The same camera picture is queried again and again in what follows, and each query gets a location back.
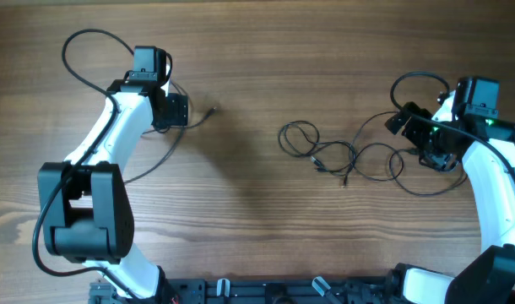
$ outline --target wooden table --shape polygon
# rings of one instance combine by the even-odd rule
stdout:
[[[323,140],[350,140],[368,117],[393,110],[389,88],[412,70],[439,73],[452,85],[472,74],[499,79],[501,118],[515,121],[515,2],[0,8],[1,303],[83,302],[98,278],[52,278],[30,253],[38,170],[75,149],[104,106],[61,63],[65,39],[90,27],[170,52],[173,77],[193,99],[193,121],[211,106],[220,109],[188,131],[160,169],[127,187],[134,241],[169,278],[344,277],[385,274],[398,262],[457,274],[478,255],[468,182],[418,198],[393,182],[353,174],[343,189],[308,159],[284,154],[276,136],[285,123],[304,119]],[[102,87],[132,66],[124,48],[101,35],[72,42],[68,60]],[[414,79],[398,97],[434,111],[440,90]],[[384,120],[367,126],[357,145],[408,147]],[[152,166],[175,136],[144,136],[124,176]],[[389,154],[369,150],[360,168],[386,176]],[[322,160],[340,164],[345,151],[331,148]],[[437,174],[414,159],[406,165],[402,180],[421,192],[458,174]],[[76,267],[42,253],[54,269]]]

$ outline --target electrical wire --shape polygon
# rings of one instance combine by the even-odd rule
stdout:
[[[211,109],[209,109],[207,111],[207,113],[205,113],[205,115],[201,118],[201,120],[199,122],[196,122],[194,123],[192,126],[190,127],[178,127],[178,126],[173,126],[172,128],[179,128],[181,131],[179,132],[179,135],[177,136],[177,138],[175,139],[175,142],[173,143],[173,145],[171,146],[171,148],[167,151],[167,153],[165,153],[164,156],[162,156],[162,158],[154,165],[152,166],[150,169],[148,169],[147,171],[139,174],[138,176],[135,176],[135,177],[132,177],[130,178],[129,180],[127,181],[124,181],[124,184],[127,185],[129,184],[130,182],[135,182],[137,181],[139,178],[141,177],[144,177],[146,175],[148,175],[150,172],[156,170],[156,168],[158,168],[160,165],[162,165],[163,163],[165,163],[165,161],[173,154],[173,152],[175,151],[175,148],[176,146],[181,142],[181,139],[182,139],[182,135],[186,132],[186,130],[188,129],[192,129],[192,128],[195,128],[195,127],[198,127],[200,126],[202,123],[204,123],[207,119],[209,119],[209,117],[211,117],[211,115],[215,114],[216,113],[216,107],[213,107]],[[154,132],[155,130],[149,130],[149,131],[145,131],[143,134],[147,134],[147,133],[152,133]]]
[[[170,61],[170,70],[167,71],[167,75],[165,76],[165,82],[162,84],[167,84],[168,81],[170,81],[170,78],[171,78],[171,72],[173,71],[173,58],[171,57],[171,54],[166,52],[165,53],[165,56],[167,57],[167,59]]]
[[[79,169],[79,167],[94,153],[96,147],[101,142],[101,140],[106,136],[106,133],[111,128],[113,122],[115,121],[115,118],[117,117],[118,113],[118,106],[117,101],[115,98],[109,94],[107,91],[103,90],[99,86],[90,83],[87,79],[84,79],[83,77],[79,76],[68,64],[67,58],[66,58],[66,50],[68,49],[68,44],[70,41],[72,41],[75,37],[85,34],[85,33],[99,33],[108,35],[111,38],[115,39],[116,41],[119,41],[123,46],[127,48],[127,50],[133,55],[132,48],[126,44],[122,39],[117,37],[116,35],[113,35],[112,33],[105,31],[105,30],[97,30],[97,29],[86,29],[86,30],[80,30],[75,33],[73,33],[71,36],[69,36],[66,41],[64,42],[64,45],[62,46],[62,63],[64,64],[64,67],[74,76],[77,80],[81,81],[83,84],[86,84],[91,89],[94,89],[101,94],[103,94],[106,98],[108,98],[113,106],[113,111],[111,111],[111,115],[109,117],[109,120],[107,121],[106,125],[102,128],[100,133],[98,134],[98,137],[93,141],[93,143],[90,145],[90,147],[85,151],[83,156],[76,161],[76,163],[73,165],[73,167],[62,176],[61,180],[57,183],[51,194],[49,195],[46,203],[43,205],[43,208],[40,211],[40,215],[38,216],[38,220],[35,224],[35,229],[33,231],[32,235],[32,255],[35,260],[36,265],[40,270],[45,272],[46,274],[56,276],[56,277],[68,277],[76,274],[83,274],[89,271],[98,271],[101,272],[107,279],[111,280],[114,285],[116,285],[120,290],[124,290],[128,295],[130,295],[134,300],[141,301],[140,298],[138,298],[129,288],[127,288],[120,280],[117,279],[113,274],[111,274],[107,269],[103,267],[87,267],[83,269],[76,269],[72,271],[66,271],[66,272],[60,272],[55,271],[50,268],[48,268],[40,258],[40,252],[38,248],[38,241],[40,237],[40,229],[43,225],[43,222],[46,218],[47,212],[49,211],[49,208],[52,206],[53,201],[55,200],[55,197],[58,195],[58,193],[62,190],[63,187],[65,187],[68,182],[71,180],[72,175]]]
[[[379,117],[381,115],[386,115],[386,114],[396,114],[397,112],[396,111],[386,111],[386,112],[383,112],[383,113],[379,113],[379,114],[376,114],[372,117],[370,117],[368,120],[366,120],[366,122],[364,122],[359,130],[357,131],[357,133],[355,134],[354,136],[354,139],[353,141],[350,143],[350,142],[347,142],[345,140],[335,140],[335,141],[330,141],[330,142],[320,142],[319,139],[320,139],[320,133],[319,133],[319,130],[317,129],[317,127],[312,124],[311,122],[308,122],[308,121],[294,121],[294,122],[289,122],[289,123],[286,123],[280,130],[279,130],[279,133],[278,133],[278,143],[279,143],[279,147],[288,155],[290,156],[293,156],[293,157],[297,157],[297,158],[301,158],[301,157],[311,157],[311,160],[312,162],[314,163],[314,165],[317,166],[316,168],[316,171],[318,172],[327,172],[333,176],[340,176],[340,177],[343,177],[343,183],[342,183],[342,186],[343,187],[346,187],[347,186],[347,182],[348,182],[348,175],[352,172],[352,170],[356,170],[359,174],[361,174],[364,178],[366,179],[369,179],[371,181],[375,181],[375,182],[386,182],[386,181],[392,181],[395,177],[398,177],[402,171],[404,170],[404,159],[402,158],[401,155],[399,154],[396,154],[396,156],[398,157],[398,160],[400,161],[400,168],[398,169],[398,172],[397,173],[393,173],[393,177],[390,177],[390,178],[387,178],[387,179],[379,179],[379,178],[375,178],[375,177],[372,177],[372,176],[368,176],[364,173],[362,173],[359,169],[357,169],[356,167],[356,161],[359,159],[359,157],[361,156],[361,154],[366,151],[367,149],[369,149],[370,147],[373,147],[373,146],[383,146],[383,147],[386,147],[390,150],[392,150],[392,152],[395,152],[396,149],[393,148],[392,146],[388,145],[388,144],[384,144],[384,143],[371,143],[371,144],[368,144],[367,146],[365,146],[364,148],[362,148],[360,150],[360,152],[357,152],[355,146],[354,146],[354,142],[357,140],[357,138],[359,137],[359,135],[361,134],[361,131],[363,129],[363,127],[368,123],[370,122],[371,120],[373,120],[374,118],[376,117]],[[312,127],[312,129],[315,131],[316,133],[316,140],[311,140],[310,139],[310,135],[308,134],[308,132],[306,132],[302,127],[301,125],[307,125],[307,126],[310,126]],[[290,140],[288,139],[288,135],[287,135],[287,132],[289,130],[289,128],[296,128],[297,130],[299,130],[301,132],[301,134],[303,135],[303,137],[305,138],[305,140],[310,143],[312,145],[312,147],[307,151],[307,152],[300,152],[291,142]],[[287,150],[287,148],[282,144],[282,138],[284,139],[284,141],[288,144],[288,146],[290,147],[291,151]],[[333,144],[340,144],[340,145],[343,145],[345,146],[346,148],[348,148],[348,157],[350,159],[350,162],[345,165],[345,166],[342,166],[338,169],[329,169],[325,164],[323,164],[319,159],[317,159],[315,157],[315,155],[317,153],[319,153],[320,151],[330,147],[331,145]]]
[[[511,164],[505,158],[505,156],[503,156],[503,154],[500,153],[500,151],[498,151],[496,148],[494,148],[491,144],[487,143],[483,139],[481,139],[481,138],[479,138],[479,137],[477,137],[477,136],[475,136],[475,135],[473,135],[471,133],[468,133],[468,132],[465,132],[463,130],[460,130],[460,129],[448,126],[448,125],[440,123],[440,122],[432,121],[431,119],[426,119],[426,118],[421,117],[419,115],[416,115],[413,112],[409,111],[408,109],[404,109],[396,101],[396,99],[394,98],[394,91],[396,90],[396,87],[398,86],[398,84],[400,84],[400,82],[402,82],[403,80],[405,80],[407,78],[418,77],[418,76],[428,77],[428,78],[432,78],[432,79],[438,80],[439,82],[441,82],[445,86],[445,88],[447,90],[447,94],[450,93],[450,88],[449,88],[449,84],[447,83],[447,81],[445,79],[443,79],[442,77],[434,74],[434,73],[429,73],[429,72],[411,72],[411,73],[406,73],[406,74],[400,76],[398,79],[396,79],[396,81],[394,81],[394,83],[393,83],[393,86],[391,87],[390,97],[391,97],[391,102],[393,103],[393,105],[396,106],[400,111],[405,111],[406,113],[408,113],[411,116],[411,118],[413,118],[415,120],[427,123],[427,124],[429,124],[429,125],[431,125],[433,127],[443,128],[443,129],[446,129],[446,130],[449,130],[449,131],[461,134],[461,135],[463,135],[463,136],[465,136],[467,138],[473,139],[474,141],[479,142],[480,144],[484,145],[494,155],[496,155],[498,159],[501,160],[501,162],[503,163],[503,165],[507,169],[507,173],[511,176],[512,183],[515,186],[515,170],[514,170],[514,168],[511,166]]]
[[[180,95],[185,95],[186,97],[188,97],[188,99],[190,99],[190,95],[182,87],[180,87],[180,85],[176,83],[174,79],[171,79],[171,85],[173,85],[177,93],[179,93]]]
[[[351,140],[351,143],[347,142],[347,141],[344,141],[344,140],[337,140],[337,141],[332,141],[332,142],[319,142],[320,133],[319,133],[319,130],[317,129],[317,127],[315,125],[313,125],[312,123],[310,123],[308,121],[290,122],[290,123],[285,124],[279,130],[279,134],[278,134],[279,146],[286,154],[288,154],[290,156],[298,157],[298,158],[301,158],[301,157],[311,157],[312,162],[317,166],[316,171],[318,171],[318,172],[327,172],[327,173],[329,173],[329,174],[331,174],[333,176],[343,177],[344,178],[343,183],[342,183],[343,187],[346,187],[347,182],[348,182],[348,175],[352,171],[356,171],[361,176],[363,176],[365,179],[370,180],[370,181],[374,181],[374,182],[390,182],[390,181],[395,181],[405,192],[407,192],[409,194],[412,194],[412,195],[415,195],[415,196],[420,196],[420,197],[431,197],[431,196],[436,196],[436,195],[444,194],[444,193],[446,193],[448,191],[453,190],[454,188],[457,188],[457,187],[461,186],[464,182],[466,182],[468,177],[467,177],[467,175],[464,174],[464,171],[462,171],[462,173],[458,177],[458,179],[453,184],[451,184],[451,186],[449,186],[449,187],[447,187],[445,189],[442,189],[442,190],[434,192],[434,193],[417,193],[415,191],[409,190],[398,179],[398,177],[404,171],[404,168],[405,168],[404,158],[400,155],[400,153],[401,152],[408,152],[411,155],[417,155],[418,154],[417,149],[395,149],[394,147],[392,147],[392,146],[390,146],[388,144],[375,142],[375,143],[367,144],[360,151],[357,151],[357,149],[355,147],[355,141],[361,135],[361,132],[362,132],[363,128],[366,126],[366,124],[371,122],[376,117],[380,117],[380,116],[387,115],[387,114],[398,114],[398,112],[397,111],[385,111],[385,112],[378,113],[378,114],[368,118],[359,127],[359,129],[355,133],[355,136]],[[314,130],[314,132],[316,133],[316,136],[315,136],[316,140],[315,141],[311,140],[311,136],[308,134],[308,132],[306,132],[301,127],[301,125],[310,126]],[[307,152],[300,152],[290,142],[290,140],[288,139],[287,131],[291,127],[296,128],[297,130],[299,130],[302,133],[302,135],[305,138],[305,140],[308,143],[312,144],[312,147]],[[282,140],[281,140],[282,138],[287,143],[287,145],[290,147],[291,151],[287,150],[287,148],[282,144]],[[318,160],[315,157],[315,155],[318,152],[322,151],[323,149],[326,149],[327,147],[329,147],[329,146],[331,146],[333,144],[341,144],[341,145],[347,147],[348,151],[349,151],[349,158],[350,158],[350,162],[347,165],[345,165],[345,166],[343,166],[343,167],[341,167],[339,169],[334,169],[334,170],[327,168],[320,160]],[[390,149],[393,152],[391,154],[391,156],[389,157],[389,159],[388,159],[388,169],[389,169],[391,177],[388,177],[388,178],[377,178],[377,177],[374,177],[374,176],[369,176],[366,173],[362,172],[357,167],[357,165],[356,165],[357,161],[360,159],[360,157],[362,156],[362,154],[365,151],[367,151],[371,147],[376,147],[376,146],[386,147],[386,148]],[[394,169],[393,169],[393,160],[394,160],[395,157],[400,162],[400,167],[399,167],[397,172],[394,172]]]
[[[389,171],[391,172],[391,174],[393,174],[393,157],[395,155],[398,155],[401,152],[410,153],[410,151],[411,151],[411,149],[398,149],[398,150],[394,151],[394,153],[391,154],[391,156],[389,157]],[[449,187],[447,187],[445,189],[442,189],[440,191],[436,191],[434,193],[416,193],[414,191],[409,190],[406,186],[404,186],[404,184],[402,182],[400,182],[400,180],[398,179],[398,176],[394,176],[393,180],[405,192],[407,192],[407,193],[409,193],[411,195],[420,196],[420,197],[431,197],[431,196],[436,196],[436,195],[444,194],[447,191],[450,191],[450,190],[453,190],[456,187],[462,186],[462,184],[465,183],[468,180],[468,175],[465,174],[464,170],[462,170],[462,173],[460,174],[460,176],[458,176],[458,179],[456,181],[454,181],[451,186],[449,186]]]

